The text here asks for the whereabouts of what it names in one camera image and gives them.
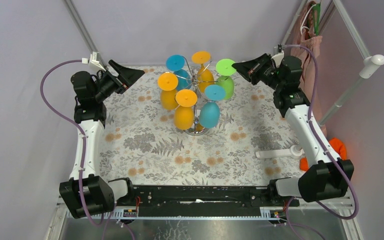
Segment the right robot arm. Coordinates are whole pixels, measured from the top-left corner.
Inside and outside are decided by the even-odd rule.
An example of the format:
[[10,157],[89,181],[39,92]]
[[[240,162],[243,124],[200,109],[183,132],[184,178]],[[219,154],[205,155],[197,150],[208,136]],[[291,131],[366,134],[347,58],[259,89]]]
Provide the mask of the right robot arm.
[[233,63],[232,67],[248,82],[263,82],[274,90],[273,102],[296,134],[309,169],[301,177],[279,178],[268,185],[267,201],[281,205],[287,197],[306,202],[345,196],[354,172],[351,160],[343,160],[323,135],[310,109],[310,101],[299,87],[302,62],[294,56],[284,57],[279,66],[269,54]]

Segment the green wine glass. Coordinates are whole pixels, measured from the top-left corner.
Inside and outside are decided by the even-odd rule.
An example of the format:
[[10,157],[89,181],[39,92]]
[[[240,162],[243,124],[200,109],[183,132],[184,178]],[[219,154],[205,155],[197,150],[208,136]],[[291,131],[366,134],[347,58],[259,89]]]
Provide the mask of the green wine glass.
[[224,100],[230,99],[234,94],[235,83],[232,79],[232,75],[237,72],[233,67],[234,60],[229,58],[223,58],[219,60],[215,66],[215,70],[219,74],[216,84],[225,90]]

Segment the orange wine glass back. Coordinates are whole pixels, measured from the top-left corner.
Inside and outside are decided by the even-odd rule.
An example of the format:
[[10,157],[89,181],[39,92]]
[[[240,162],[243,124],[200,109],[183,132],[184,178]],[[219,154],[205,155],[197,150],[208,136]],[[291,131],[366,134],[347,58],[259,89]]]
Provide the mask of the orange wine glass back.
[[215,83],[214,76],[209,70],[209,66],[212,63],[212,56],[207,51],[198,51],[192,55],[191,60],[194,64],[200,65],[200,69],[196,74],[196,80],[199,91],[204,94],[205,89]]

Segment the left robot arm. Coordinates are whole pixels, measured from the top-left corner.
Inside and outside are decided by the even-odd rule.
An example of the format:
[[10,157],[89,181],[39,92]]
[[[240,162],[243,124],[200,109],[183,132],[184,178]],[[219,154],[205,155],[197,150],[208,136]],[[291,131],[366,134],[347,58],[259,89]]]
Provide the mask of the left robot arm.
[[77,147],[69,179],[60,183],[59,193],[75,219],[104,215],[115,208],[116,201],[128,206],[135,200],[133,183],[129,178],[107,182],[101,177],[99,141],[106,127],[104,101],[113,93],[122,95],[145,72],[113,60],[108,63],[116,74],[100,70],[93,76],[87,71],[79,71],[70,78],[76,101],[71,123],[77,129]]

